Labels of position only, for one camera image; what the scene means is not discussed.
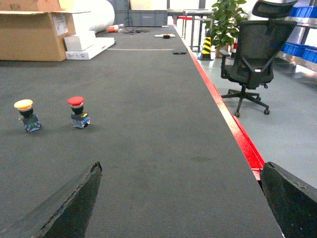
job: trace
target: black office chair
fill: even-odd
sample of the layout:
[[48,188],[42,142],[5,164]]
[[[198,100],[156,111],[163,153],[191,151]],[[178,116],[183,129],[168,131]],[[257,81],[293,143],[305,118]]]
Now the black office chair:
[[272,3],[257,1],[252,14],[266,17],[268,20],[250,20],[241,23],[238,46],[233,65],[226,65],[228,52],[221,50],[221,78],[239,83],[241,91],[229,89],[222,98],[240,98],[236,117],[240,116],[242,100],[248,99],[265,107],[264,114],[270,113],[268,105],[261,102],[258,93],[246,92],[246,89],[256,89],[260,85],[267,88],[267,83],[273,79],[272,62],[281,50],[296,26],[296,21],[276,20],[290,14],[292,6],[297,1],[289,3]]

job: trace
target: chair base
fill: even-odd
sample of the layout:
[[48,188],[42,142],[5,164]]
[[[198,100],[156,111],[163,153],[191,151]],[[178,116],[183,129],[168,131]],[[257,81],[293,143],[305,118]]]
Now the chair base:
[[265,115],[268,115],[270,113],[269,109],[268,109],[268,105],[261,102],[261,98],[260,98],[260,94],[259,93],[250,93],[250,92],[246,92],[246,87],[245,86],[242,86],[242,89],[241,91],[238,91],[238,90],[233,90],[233,89],[229,89],[228,90],[228,94],[226,95],[222,95],[221,96],[222,98],[240,98],[239,100],[239,104],[238,104],[238,108],[237,108],[237,111],[236,111],[236,117],[239,117],[240,116],[240,107],[241,107],[241,104],[242,104],[242,100],[243,99],[248,99],[256,104],[259,104],[261,105],[262,107],[265,107],[265,110],[264,110],[264,114]]

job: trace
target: white cylinder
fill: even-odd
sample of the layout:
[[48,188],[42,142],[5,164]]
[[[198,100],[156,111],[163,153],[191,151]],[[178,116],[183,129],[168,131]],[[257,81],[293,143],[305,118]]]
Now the white cylinder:
[[76,33],[81,31],[104,31],[114,22],[114,9],[107,0],[76,0],[74,11],[90,11],[73,14]]

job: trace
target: printed label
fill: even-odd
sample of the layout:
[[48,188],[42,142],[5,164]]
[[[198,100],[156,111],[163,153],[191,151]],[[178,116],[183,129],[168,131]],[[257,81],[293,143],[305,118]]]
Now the printed label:
[[58,36],[68,32],[66,19],[63,14],[53,16],[53,22]]
[[21,10],[20,4],[10,4],[11,10]]

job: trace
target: green leaves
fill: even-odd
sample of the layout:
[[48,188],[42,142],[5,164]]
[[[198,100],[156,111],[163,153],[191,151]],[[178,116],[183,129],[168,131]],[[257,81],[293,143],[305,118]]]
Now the green leaves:
[[246,0],[217,0],[211,6],[213,11],[213,15],[210,16],[213,19],[211,43],[216,48],[221,48],[227,43],[234,44],[235,38],[239,35],[238,26],[245,20],[242,17],[245,11],[239,5],[246,2]]

